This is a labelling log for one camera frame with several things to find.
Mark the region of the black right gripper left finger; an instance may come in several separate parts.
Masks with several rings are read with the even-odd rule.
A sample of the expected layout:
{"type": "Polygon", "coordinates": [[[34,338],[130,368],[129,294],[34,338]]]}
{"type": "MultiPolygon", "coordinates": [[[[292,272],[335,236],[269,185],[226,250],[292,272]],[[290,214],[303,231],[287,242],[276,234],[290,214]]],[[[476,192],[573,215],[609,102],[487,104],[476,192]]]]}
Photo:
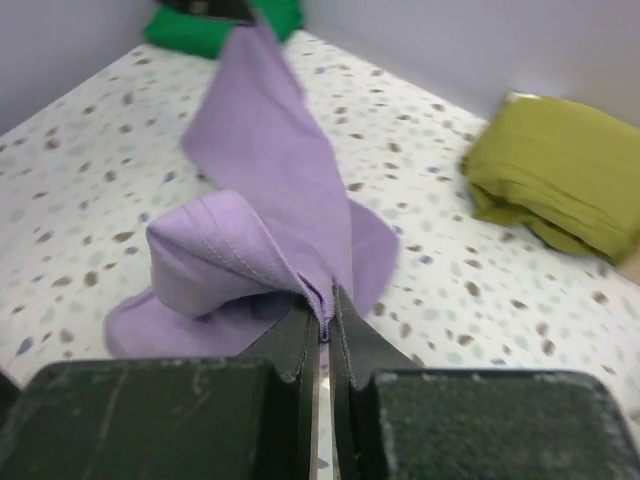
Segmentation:
{"type": "Polygon", "coordinates": [[[41,369],[1,415],[5,479],[306,479],[319,325],[302,302],[240,355],[41,369]]]}

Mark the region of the purple t-shirt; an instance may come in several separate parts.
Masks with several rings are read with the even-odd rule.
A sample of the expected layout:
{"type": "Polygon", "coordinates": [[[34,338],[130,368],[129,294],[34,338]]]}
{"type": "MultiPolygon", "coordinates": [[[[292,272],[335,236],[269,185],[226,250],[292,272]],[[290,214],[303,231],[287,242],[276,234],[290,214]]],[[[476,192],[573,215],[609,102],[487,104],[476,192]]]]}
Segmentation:
{"type": "Polygon", "coordinates": [[[265,19],[228,35],[182,149],[216,189],[148,225],[151,285],[107,316],[114,355],[236,355],[298,298],[326,325],[336,289],[373,309],[398,237],[349,199],[265,19]]]}

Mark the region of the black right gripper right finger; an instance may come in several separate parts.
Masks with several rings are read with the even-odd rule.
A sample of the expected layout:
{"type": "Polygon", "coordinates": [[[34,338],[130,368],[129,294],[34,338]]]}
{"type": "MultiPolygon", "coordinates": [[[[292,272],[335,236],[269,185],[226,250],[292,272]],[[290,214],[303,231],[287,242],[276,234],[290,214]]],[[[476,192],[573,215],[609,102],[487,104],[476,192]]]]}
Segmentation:
{"type": "Polygon", "coordinates": [[[635,479],[639,453],[595,377],[422,368],[334,291],[335,461],[345,479],[635,479]]]}

